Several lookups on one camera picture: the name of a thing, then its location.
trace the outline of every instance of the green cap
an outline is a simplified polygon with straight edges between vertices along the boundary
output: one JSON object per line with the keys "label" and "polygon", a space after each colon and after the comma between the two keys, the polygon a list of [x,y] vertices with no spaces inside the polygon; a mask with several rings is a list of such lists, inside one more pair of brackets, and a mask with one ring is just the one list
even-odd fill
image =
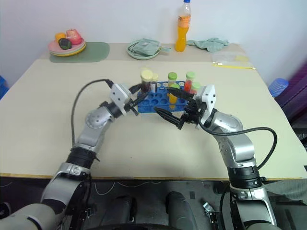
{"label": "green cap", "polygon": [[192,71],[187,72],[186,77],[188,80],[193,80],[195,78],[195,73]]}
{"label": "green cap", "polygon": [[174,84],[171,85],[171,88],[180,89],[180,86],[178,84],[174,83]]}
{"label": "green cap", "polygon": [[201,84],[199,82],[193,82],[191,89],[197,91],[200,87],[201,87]]}
{"label": "green cap", "polygon": [[172,81],[175,81],[177,79],[177,74],[174,73],[174,72],[168,73],[168,79],[172,80]]}

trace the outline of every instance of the orange fruit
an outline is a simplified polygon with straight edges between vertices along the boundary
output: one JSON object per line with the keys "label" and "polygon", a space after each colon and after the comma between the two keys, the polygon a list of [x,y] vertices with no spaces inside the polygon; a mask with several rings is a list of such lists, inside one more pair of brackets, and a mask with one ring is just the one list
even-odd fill
{"label": "orange fruit", "polygon": [[54,37],[55,37],[57,43],[59,43],[59,40],[61,38],[65,38],[66,39],[66,34],[65,33],[57,33]]}

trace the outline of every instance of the plastic bag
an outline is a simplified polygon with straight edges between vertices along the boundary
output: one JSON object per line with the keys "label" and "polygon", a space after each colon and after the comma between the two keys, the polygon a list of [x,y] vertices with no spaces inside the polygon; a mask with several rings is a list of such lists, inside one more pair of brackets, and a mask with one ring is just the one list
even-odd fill
{"label": "plastic bag", "polygon": [[212,54],[215,66],[234,69],[256,69],[243,52],[218,51]]}

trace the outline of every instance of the red liquid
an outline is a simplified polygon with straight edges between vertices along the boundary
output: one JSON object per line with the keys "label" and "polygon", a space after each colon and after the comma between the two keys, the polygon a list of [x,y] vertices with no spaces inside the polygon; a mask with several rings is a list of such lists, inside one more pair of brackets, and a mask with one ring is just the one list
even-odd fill
{"label": "red liquid", "polygon": [[190,94],[197,94],[196,90],[190,90]]}
{"label": "red liquid", "polygon": [[187,80],[186,83],[184,84],[184,91],[190,92],[191,85],[192,85],[192,81]]}
{"label": "red liquid", "polygon": [[149,81],[142,81],[141,92],[149,92],[149,89],[150,89],[150,82]]}

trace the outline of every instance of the floor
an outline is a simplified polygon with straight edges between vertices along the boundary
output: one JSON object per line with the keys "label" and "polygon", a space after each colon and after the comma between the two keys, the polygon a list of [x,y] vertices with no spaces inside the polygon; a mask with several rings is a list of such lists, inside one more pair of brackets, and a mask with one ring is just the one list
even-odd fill
{"label": "floor", "polygon": [[[0,201],[9,202],[13,211],[16,211],[30,203],[39,202],[47,183],[48,180],[1,178]],[[181,192],[188,200],[200,230],[212,229],[202,207],[204,202],[209,202],[218,211],[220,195],[213,192],[211,181],[99,181],[96,182],[96,188],[93,183],[90,203],[96,205],[96,213],[85,221],[83,229],[96,227],[109,202],[126,194],[137,200],[138,212],[135,217],[137,223],[167,224],[165,196],[171,191]],[[223,207],[224,220],[226,229],[232,230],[228,200],[229,197],[226,195]],[[281,229],[304,230],[306,228],[307,206],[301,206],[298,202],[289,202],[286,198],[273,194],[270,195],[270,200]]]}

